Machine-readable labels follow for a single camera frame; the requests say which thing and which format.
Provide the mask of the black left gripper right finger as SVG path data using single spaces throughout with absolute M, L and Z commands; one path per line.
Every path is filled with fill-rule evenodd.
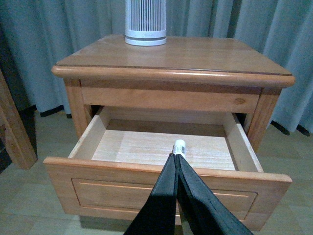
M 176 155 L 178 202 L 195 235 L 251 235 L 181 155 Z

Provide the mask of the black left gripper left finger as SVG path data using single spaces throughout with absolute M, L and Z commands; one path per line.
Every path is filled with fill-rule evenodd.
M 173 235 L 177 203 L 177 171 L 169 155 L 146 203 L 127 228 L 126 235 Z

